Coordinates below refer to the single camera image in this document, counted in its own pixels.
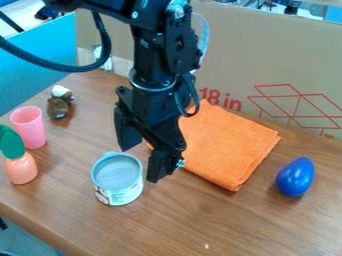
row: blue egg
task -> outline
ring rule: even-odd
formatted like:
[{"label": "blue egg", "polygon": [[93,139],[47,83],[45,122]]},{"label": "blue egg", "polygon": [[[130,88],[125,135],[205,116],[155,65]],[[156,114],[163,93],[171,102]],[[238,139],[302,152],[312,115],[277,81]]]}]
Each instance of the blue egg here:
[{"label": "blue egg", "polygon": [[276,184],[286,196],[302,196],[315,178],[315,166],[307,157],[300,157],[279,171]]}]

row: floor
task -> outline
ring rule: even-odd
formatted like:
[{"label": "floor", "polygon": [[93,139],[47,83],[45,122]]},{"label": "floor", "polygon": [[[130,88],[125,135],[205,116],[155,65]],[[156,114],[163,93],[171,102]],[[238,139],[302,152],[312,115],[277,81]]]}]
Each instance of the floor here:
[{"label": "floor", "polygon": [[[9,5],[0,7],[0,10],[16,22],[24,30],[34,28],[45,21],[38,20],[34,15],[44,6],[41,0],[19,0]],[[11,37],[17,32],[0,20],[0,35]]]},{"label": "floor", "polygon": [[62,255],[8,220],[4,221],[8,228],[0,229],[0,255],[1,252],[13,253],[16,256]]}]

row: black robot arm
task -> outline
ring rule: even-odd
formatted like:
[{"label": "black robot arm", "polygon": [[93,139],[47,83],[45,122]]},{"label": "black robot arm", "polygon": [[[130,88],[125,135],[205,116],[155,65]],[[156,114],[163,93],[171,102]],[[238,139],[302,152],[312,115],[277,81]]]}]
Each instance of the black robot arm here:
[{"label": "black robot arm", "polygon": [[[180,116],[199,110],[193,70],[200,68],[202,52],[191,28],[189,0],[45,0],[67,12],[78,8],[102,13],[131,25],[134,38],[132,89],[119,87],[114,110],[115,128],[123,151],[147,140],[154,150],[147,179],[157,182],[183,167],[186,142]],[[195,111],[187,108],[195,104]]]}]

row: folded towel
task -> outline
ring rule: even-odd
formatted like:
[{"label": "folded towel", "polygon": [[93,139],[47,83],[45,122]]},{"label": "folded towel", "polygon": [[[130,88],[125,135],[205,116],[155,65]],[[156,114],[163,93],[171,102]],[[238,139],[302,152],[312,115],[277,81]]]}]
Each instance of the folded towel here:
[{"label": "folded towel", "polygon": [[231,191],[239,190],[280,140],[277,131],[206,100],[179,125],[188,144],[185,169]]}]

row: open can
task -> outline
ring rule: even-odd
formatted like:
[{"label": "open can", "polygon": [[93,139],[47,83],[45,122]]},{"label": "open can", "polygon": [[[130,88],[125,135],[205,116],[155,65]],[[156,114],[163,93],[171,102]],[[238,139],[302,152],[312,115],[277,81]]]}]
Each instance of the open can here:
[{"label": "open can", "polygon": [[96,197],[111,206],[133,202],[144,188],[142,164],[130,154],[104,154],[91,168],[90,177]]}]

